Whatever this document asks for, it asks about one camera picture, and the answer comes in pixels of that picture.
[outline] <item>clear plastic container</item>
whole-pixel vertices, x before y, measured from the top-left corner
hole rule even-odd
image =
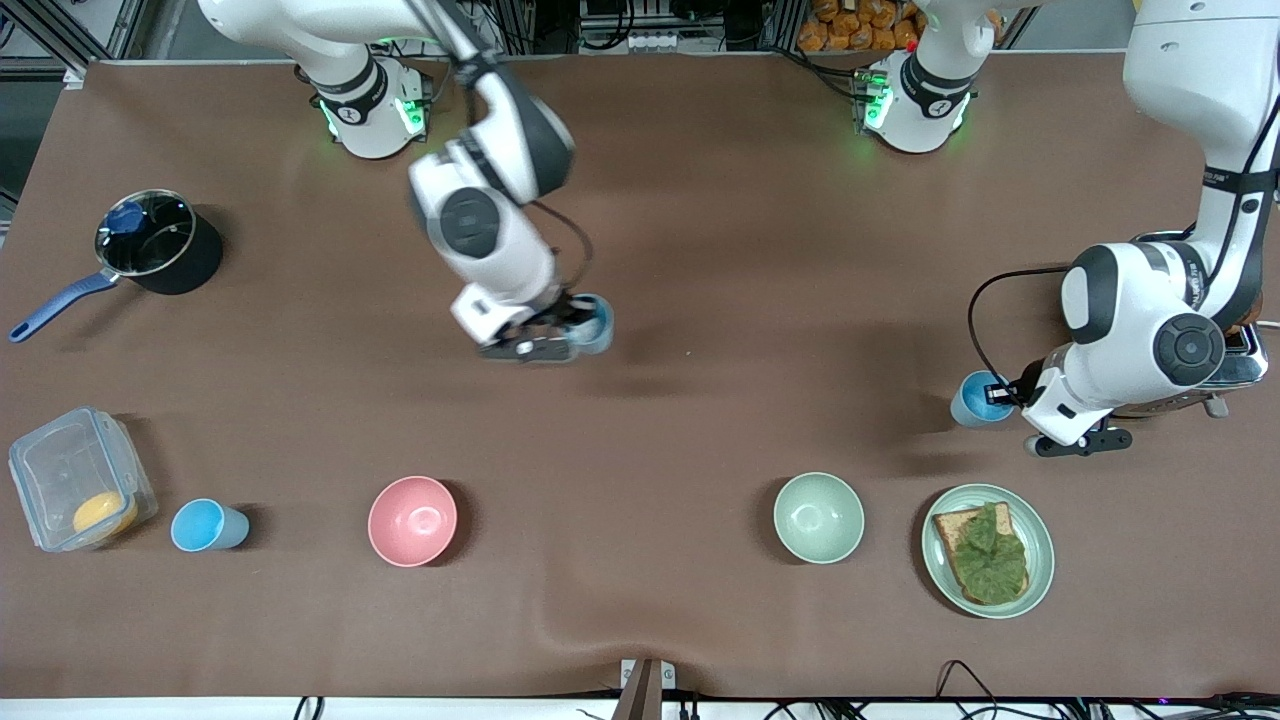
[[[31,538],[47,552],[101,544],[156,512],[155,493],[124,425],[77,407],[9,447]]]

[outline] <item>blue cup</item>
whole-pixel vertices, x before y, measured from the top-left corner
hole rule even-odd
[[[987,370],[969,373],[951,398],[951,418],[966,428],[998,423],[1014,414],[1012,405],[987,402],[987,386],[996,384],[996,375]]]
[[[599,355],[608,350],[613,342],[613,307],[599,295],[584,292],[575,297],[594,300],[595,315],[585,323],[567,325],[564,337],[586,355]]]
[[[247,536],[248,518],[243,512],[207,497],[183,505],[169,527],[173,544],[186,552],[227,550]]]

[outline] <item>sandwich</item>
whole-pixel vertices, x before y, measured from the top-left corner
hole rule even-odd
[[[934,515],[933,525],[966,600],[1004,605],[1027,592],[1027,548],[1014,533],[1007,502]]]

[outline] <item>green plate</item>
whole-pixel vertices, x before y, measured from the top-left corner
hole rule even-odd
[[[1014,533],[1027,546],[1027,573],[1030,575],[1030,585],[1021,597],[1004,605],[978,605],[964,597],[960,583],[956,580],[955,573],[951,571],[951,565],[947,564],[946,547],[942,544],[937,527],[933,525],[934,515],[980,507],[987,502],[1009,503],[1009,514],[1014,520]],[[942,493],[933,507],[929,507],[929,514],[924,519],[920,548],[924,553],[924,566],[928,568],[933,584],[938,585],[942,594],[947,596],[947,600],[954,602],[956,607],[979,618],[993,620],[1018,618],[1039,605],[1048,594],[1048,587],[1053,583],[1053,541],[1048,537],[1044,520],[1041,520],[1041,516],[1025,500],[996,486],[975,483],[951,488]]]

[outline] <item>table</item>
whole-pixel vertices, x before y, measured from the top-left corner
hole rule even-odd
[[[1134,111],[1120,65],[993,58],[965,127],[914,158],[782,59],[518,64],[579,142],[548,202],[595,237],[582,290],[618,318],[608,354],[556,368],[474,356],[461,283],[407,210],[457,94],[426,147],[361,161],[288,67],[95,67],[4,249],[8,320],[93,269],[92,228],[138,188],[202,205],[228,254],[195,293],[125,287],[0,348],[4,442],[91,404],[124,419],[161,505],[108,548],[46,555],[0,492],[0,694],[563,693],[632,656],[719,696],[932,694],[951,657],[998,694],[1271,687],[1280,384],[1088,460],[947,415],[984,278],[1193,219],[1198,149]],[[1016,374],[1061,341],[1056,286],[1002,284],[979,325]],[[835,566],[791,560],[768,519],[813,469],[868,511]],[[407,474],[447,480],[466,519],[416,570],[365,537]],[[961,615],[916,566],[924,510],[968,482],[1053,536],[1053,588],[1021,619]],[[170,546],[200,496],[248,507],[247,548]]]

